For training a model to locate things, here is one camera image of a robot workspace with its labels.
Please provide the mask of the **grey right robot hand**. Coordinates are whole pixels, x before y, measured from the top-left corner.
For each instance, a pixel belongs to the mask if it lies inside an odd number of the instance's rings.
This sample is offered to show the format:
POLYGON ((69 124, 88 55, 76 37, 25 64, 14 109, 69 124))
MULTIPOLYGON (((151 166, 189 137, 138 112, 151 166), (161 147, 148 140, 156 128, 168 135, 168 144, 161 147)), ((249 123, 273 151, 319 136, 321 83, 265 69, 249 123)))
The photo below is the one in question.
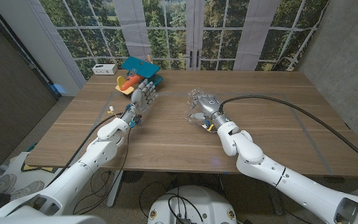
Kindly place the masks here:
POLYGON ((191 109, 198 107, 201 111, 190 114, 191 119, 198 121, 208 120, 211 124, 214 124, 216 129, 219 129, 224 123, 230 122, 230 119, 219 111, 221 103, 213 95, 202 93, 194 96, 193 99, 191 109))

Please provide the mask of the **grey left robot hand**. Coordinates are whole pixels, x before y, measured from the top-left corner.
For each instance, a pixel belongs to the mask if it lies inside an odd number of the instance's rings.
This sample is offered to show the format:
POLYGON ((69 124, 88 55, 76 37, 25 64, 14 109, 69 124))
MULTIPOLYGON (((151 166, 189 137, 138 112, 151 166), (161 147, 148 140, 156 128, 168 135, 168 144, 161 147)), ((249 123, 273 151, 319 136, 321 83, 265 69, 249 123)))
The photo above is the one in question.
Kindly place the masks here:
POLYGON ((125 122, 129 123, 137 115, 143 115, 147 108, 158 97, 156 94, 155 85, 153 82, 148 82, 146 78, 132 93, 130 107, 120 117, 125 122))

